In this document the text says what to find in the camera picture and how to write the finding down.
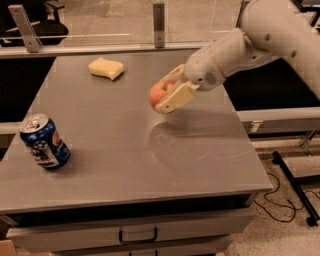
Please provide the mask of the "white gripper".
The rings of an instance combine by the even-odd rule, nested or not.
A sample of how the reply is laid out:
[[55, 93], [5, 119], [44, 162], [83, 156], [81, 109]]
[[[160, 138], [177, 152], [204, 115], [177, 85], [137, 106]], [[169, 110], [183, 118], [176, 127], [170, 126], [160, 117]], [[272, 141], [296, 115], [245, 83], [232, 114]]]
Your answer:
[[210, 91], [235, 73], [261, 67], [275, 59], [271, 52], [257, 49], [241, 29], [233, 29], [160, 79], [173, 82], [174, 86], [154, 109], [162, 114], [171, 113], [192, 101], [197, 89]]

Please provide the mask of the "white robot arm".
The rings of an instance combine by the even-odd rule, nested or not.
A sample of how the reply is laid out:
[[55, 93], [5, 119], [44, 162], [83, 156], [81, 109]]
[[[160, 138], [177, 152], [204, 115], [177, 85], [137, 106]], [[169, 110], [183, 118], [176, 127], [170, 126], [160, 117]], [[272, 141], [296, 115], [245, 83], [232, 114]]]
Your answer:
[[152, 108], [162, 114], [192, 101], [243, 70], [283, 59], [320, 97], [319, 36], [291, 0], [248, 0], [238, 26], [193, 53], [149, 92]]

